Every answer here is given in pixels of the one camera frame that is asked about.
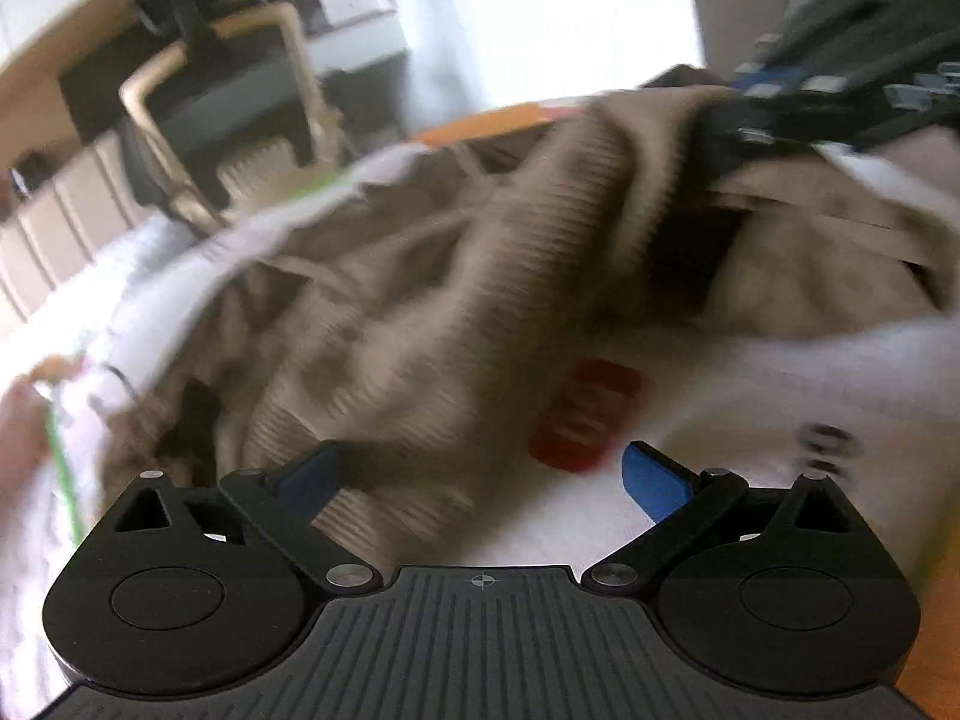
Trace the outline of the cartoon print play mat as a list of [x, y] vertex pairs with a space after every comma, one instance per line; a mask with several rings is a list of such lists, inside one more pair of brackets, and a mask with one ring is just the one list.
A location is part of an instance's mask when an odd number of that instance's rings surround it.
[[[633, 439], [754, 488], [831, 476], [926, 605], [958, 489], [958, 325], [930, 320], [846, 340], [709, 346], [651, 335], [607, 356], [644, 377]], [[754, 694], [695, 665], [649, 608], [574, 585], [602, 548], [652, 520], [622, 461], [573, 478], [534, 463], [512, 522], [454, 569], [415, 567], [374, 600], [337, 606], [262, 678], [197, 700], [71, 689], [41, 624], [71, 555], [67, 501], [43, 473], [2, 551], [2, 712], [8, 718], [952, 718], [940, 678], [839, 699]]]

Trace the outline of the beige padded headboard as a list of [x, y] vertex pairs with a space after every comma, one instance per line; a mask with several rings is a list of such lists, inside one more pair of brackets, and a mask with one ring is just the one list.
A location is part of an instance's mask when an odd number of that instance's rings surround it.
[[121, 137], [109, 130], [3, 221], [3, 322], [28, 320], [99, 250], [151, 215], [135, 200]]

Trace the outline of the beige black office chair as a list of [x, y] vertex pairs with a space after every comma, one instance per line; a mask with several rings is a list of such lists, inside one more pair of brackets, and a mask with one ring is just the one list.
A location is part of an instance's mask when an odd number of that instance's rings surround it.
[[342, 115], [322, 93], [296, 8], [257, 5], [213, 20], [169, 0], [178, 39], [121, 86], [121, 138], [149, 203], [212, 236], [338, 176]]

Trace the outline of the white desk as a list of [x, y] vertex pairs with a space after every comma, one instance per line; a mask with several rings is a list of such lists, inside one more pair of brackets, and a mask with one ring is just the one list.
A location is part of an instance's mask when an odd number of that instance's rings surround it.
[[316, 76], [355, 73], [405, 52], [407, 39], [397, 11], [373, 13], [308, 39], [309, 64]]

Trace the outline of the brown corduroy dotted garment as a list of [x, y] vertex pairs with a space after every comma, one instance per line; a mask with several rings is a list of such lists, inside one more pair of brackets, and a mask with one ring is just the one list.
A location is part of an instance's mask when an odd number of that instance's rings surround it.
[[360, 185], [244, 265], [110, 418], [112, 502], [359, 445], [319, 528], [390, 566], [454, 541], [604, 323], [817, 338], [935, 316], [958, 238], [818, 156], [715, 177], [709, 86], [607, 94]]

